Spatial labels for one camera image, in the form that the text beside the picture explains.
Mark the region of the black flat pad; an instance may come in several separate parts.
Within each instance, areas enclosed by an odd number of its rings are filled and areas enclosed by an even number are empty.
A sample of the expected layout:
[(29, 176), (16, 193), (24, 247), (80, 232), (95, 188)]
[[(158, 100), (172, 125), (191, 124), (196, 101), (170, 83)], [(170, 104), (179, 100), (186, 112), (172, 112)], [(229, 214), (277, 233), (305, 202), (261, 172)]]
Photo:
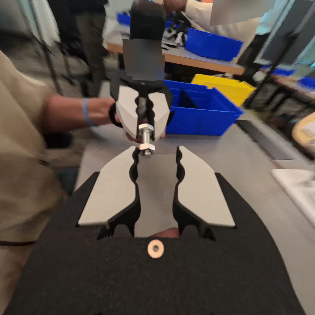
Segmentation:
[(292, 161), (294, 157), (287, 153), (275, 140), (269, 138), (249, 120), (238, 119), (236, 124), (242, 129), (273, 161)]

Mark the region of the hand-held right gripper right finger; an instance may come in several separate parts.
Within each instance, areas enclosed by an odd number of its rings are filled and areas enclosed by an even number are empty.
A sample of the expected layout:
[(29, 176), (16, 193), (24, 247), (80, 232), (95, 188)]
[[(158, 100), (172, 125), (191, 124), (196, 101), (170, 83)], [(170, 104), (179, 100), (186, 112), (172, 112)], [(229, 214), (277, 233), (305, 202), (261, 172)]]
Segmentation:
[(198, 233), (211, 233), (211, 227), (235, 228), (233, 216), (215, 171), (184, 146), (176, 149), (176, 178), (173, 217), (182, 233), (194, 226)]

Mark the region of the steel hex bolt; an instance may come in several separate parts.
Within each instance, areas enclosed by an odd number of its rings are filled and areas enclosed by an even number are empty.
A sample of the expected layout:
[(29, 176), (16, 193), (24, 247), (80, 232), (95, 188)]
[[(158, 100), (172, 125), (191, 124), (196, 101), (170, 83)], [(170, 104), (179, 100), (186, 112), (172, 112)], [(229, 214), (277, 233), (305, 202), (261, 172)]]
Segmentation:
[(151, 144), (154, 127), (151, 124), (143, 123), (138, 126), (138, 132), (141, 137), (141, 145)]

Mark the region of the blue wristband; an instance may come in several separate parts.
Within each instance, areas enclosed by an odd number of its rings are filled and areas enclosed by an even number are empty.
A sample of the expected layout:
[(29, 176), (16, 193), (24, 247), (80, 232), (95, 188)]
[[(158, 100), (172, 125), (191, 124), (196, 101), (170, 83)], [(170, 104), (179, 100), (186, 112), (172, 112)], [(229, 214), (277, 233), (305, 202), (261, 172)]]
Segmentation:
[(95, 127), (95, 125), (92, 123), (92, 121), (89, 118), (88, 104), (89, 104), (89, 99), (88, 98), (83, 98), (82, 99), (82, 109), (83, 109), (84, 119), (85, 119), (85, 122), (90, 127)]

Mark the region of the person's left forearm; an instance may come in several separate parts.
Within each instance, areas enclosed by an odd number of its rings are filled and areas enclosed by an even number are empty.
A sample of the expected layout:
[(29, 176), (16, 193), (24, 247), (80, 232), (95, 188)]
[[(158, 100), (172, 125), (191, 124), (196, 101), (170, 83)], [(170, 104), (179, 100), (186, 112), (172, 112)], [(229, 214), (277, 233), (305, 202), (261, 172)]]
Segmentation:
[[(109, 110), (115, 100), (112, 97), (88, 99), (92, 123), (96, 127), (110, 124)], [(82, 98), (51, 95), (41, 111), (40, 127), (42, 133), (63, 133), (90, 127), (84, 119)]]

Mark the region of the blue plastic bin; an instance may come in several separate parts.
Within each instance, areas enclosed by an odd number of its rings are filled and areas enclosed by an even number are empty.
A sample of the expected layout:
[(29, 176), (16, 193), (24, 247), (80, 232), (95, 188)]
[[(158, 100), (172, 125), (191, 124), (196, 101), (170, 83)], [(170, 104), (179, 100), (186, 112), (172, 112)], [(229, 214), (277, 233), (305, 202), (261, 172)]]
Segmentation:
[(231, 62), (239, 54), (243, 42), (232, 38), (187, 29), (185, 49), (200, 57)]

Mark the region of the yellow plastic bin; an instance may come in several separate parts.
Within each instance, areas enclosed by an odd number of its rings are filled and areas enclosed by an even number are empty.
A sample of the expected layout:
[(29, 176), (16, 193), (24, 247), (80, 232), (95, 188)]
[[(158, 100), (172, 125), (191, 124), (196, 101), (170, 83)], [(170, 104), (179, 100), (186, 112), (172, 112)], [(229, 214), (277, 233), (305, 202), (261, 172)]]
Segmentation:
[(238, 107), (242, 106), (256, 89), (245, 81), (203, 74), (196, 74), (191, 84), (204, 85), (209, 89), (216, 88)]

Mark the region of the blue bin with black divider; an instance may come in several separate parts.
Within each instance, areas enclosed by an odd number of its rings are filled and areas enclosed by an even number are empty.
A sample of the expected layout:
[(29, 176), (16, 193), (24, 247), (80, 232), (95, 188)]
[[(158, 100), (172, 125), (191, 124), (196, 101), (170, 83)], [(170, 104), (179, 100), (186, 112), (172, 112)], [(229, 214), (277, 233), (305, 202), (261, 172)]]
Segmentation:
[(222, 136), (244, 114), (216, 88), (171, 80), (164, 84), (173, 95), (167, 134)]

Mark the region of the instruction board on white stand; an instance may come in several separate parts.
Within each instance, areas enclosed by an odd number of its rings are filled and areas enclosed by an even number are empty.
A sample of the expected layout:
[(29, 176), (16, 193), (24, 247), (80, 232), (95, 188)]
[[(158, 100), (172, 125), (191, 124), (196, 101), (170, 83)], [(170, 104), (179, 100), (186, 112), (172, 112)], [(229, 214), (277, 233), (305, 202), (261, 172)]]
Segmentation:
[[(315, 154), (315, 113), (298, 121), (292, 130), (293, 140), (313, 157)], [(314, 169), (274, 169), (272, 176), (294, 202), (300, 212), (315, 226)]]

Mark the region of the steel hex nut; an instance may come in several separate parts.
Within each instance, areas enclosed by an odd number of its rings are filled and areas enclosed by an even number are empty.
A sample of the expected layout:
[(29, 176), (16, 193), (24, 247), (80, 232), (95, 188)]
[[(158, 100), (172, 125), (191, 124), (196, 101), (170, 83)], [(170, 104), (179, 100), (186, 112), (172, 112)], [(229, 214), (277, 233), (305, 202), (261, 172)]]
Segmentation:
[(151, 143), (141, 143), (139, 154), (144, 158), (151, 158), (155, 154), (155, 146)]

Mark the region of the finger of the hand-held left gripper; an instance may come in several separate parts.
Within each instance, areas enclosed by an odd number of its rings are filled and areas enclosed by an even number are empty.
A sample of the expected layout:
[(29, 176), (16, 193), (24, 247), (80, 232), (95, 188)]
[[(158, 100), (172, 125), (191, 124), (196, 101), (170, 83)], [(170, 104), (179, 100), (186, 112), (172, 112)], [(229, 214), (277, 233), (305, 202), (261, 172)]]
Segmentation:
[(122, 128), (133, 138), (138, 135), (138, 114), (136, 99), (139, 93), (131, 87), (119, 87), (118, 99), (116, 101), (116, 114)]
[(161, 138), (166, 130), (170, 109), (164, 93), (150, 93), (154, 113), (154, 141)]

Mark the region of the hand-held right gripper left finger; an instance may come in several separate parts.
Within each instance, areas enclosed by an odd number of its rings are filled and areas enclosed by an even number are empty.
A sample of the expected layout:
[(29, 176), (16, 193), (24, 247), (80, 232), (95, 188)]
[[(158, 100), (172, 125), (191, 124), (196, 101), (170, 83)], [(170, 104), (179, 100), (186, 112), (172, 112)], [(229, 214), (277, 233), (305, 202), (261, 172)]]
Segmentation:
[(78, 226), (102, 226), (114, 231), (118, 225), (125, 225), (135, 231), (141, 213), (138, 163), (139, 149), (130, 147), (101, 169)]

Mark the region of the wooden rear table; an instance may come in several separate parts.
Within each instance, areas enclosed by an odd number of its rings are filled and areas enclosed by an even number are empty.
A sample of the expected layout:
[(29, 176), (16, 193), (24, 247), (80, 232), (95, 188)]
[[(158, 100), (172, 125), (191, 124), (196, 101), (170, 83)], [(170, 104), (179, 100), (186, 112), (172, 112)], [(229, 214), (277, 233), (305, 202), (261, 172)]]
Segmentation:
[(177, 65), (191, 66), (194, 68), (216, 71), (219, 73), (229, 73), (233, 75), (242, 75), (245, 68), (232, 64), (231, 62), (220, 61), (197, 56), (183, 48), (162, 49), (162, 54), (165, 56), (165, 62)]

